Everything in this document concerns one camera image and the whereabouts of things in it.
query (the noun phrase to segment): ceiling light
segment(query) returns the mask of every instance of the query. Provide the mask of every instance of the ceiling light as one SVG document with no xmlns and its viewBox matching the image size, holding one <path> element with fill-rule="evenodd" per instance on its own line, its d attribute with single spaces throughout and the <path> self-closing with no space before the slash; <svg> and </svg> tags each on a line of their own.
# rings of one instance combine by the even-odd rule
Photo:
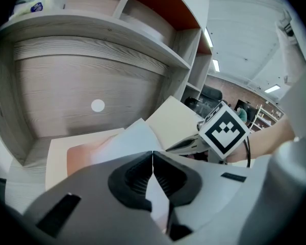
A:
<svg viewBox="0 0 306 245">
<path fill-rule="evenodd" d="M 280 88 L 281 87 L 276 84 L 276 85 L 272 86 L 270 89 L 265 90 L 265 92 L 270 93 L 270 92 L 273 92 L 273 91 L 278 90 Z"/>
<path fill-rule="evenodd" d="M 213 60 L 214 68 L 216 71 L 220 71 L 218 60 Z"/>
<path fill-rule="evenodd" d="M 210 38 L 210 35 L 209 35 L 209 32 L 208 32 L 207 29 L 205 29 L 204 35 L 205 35 L 206 39 L 208 40 L 209 46 L 213 47 L 213 43 L 212 43 L 212 40 Z"/>
</svg>

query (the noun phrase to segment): beige cardboard sheet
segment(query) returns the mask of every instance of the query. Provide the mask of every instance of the beige cardboard sheet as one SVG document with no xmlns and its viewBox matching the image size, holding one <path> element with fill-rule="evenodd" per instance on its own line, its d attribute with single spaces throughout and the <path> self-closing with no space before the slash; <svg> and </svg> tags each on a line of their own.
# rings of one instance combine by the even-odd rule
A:
<svg viewBox="0 0 306 245">
<path fill-rule="evenodd" d="M 85 160 L 76 160 L 76 156 L 86 155 L 94 148 L 99 148 L 122 131 L 124 128 L 51 140 L 46 163 L 45 190 L 52 188 L 78 168 L 90 165 Z"/>
<path fill-rule="evenodd" d="M 146 122 L 157 136 L 162 149 L 197 134 L 197 123 L 203 120 L 176 98 L 170 96 Z"/>
</svg>

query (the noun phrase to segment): black rubber pad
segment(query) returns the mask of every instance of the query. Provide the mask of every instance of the black rubber pad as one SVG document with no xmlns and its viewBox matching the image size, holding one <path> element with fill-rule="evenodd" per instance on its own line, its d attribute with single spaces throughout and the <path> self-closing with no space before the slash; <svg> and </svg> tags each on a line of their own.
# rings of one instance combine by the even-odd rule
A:
<svg viewBox="0 0 306 245">
<path fill-rule="evenodd" d="M 67 194 L 37 224 L 37 227 L 46 234 L 52 237 L 57 237 L 62 226 L 65 224 L 80 200 L 81 198 L 76 195 Z"/>
<path fill-rule="evenodd" d="M 234 181 L 238 181 L 238 182 L 244 182 L 246 180 L 246 177 L 244 176 L 239 176 L 239 175 L 235 175 L 235 174 L 230 174 L 230 173 L 224 173 L 221 175 L 221 177 L 225 177 Z"/>
</svg>

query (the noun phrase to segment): round white sticker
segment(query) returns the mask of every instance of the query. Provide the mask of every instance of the round white sticker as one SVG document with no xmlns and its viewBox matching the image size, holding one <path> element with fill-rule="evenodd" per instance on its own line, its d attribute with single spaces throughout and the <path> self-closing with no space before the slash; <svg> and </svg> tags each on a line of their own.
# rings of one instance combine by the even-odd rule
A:
<svg viewBox="0 0 306 245">
<path fill-rule="evenodd" d="M 102 112 L 105 106 L 105 103 L 100 99 L 94 100 L 91 104 L 91 108 L 94 112 Z"/>
</svg>

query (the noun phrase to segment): ceiling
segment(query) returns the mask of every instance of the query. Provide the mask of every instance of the ceiling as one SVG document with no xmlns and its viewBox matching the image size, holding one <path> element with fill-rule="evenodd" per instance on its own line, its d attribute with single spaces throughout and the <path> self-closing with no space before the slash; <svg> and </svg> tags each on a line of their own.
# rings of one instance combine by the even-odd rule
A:
<svg viewBox="0 0 306 245">
<path fill-rule="evenodd" d="M 283 19 L 284 0 L 210 0 L 207 28 L 220 72 L 272 102 L 288 90 L 275 22 Z M 264 90 L 279 85 L 272 93 Z"/>
</svg>

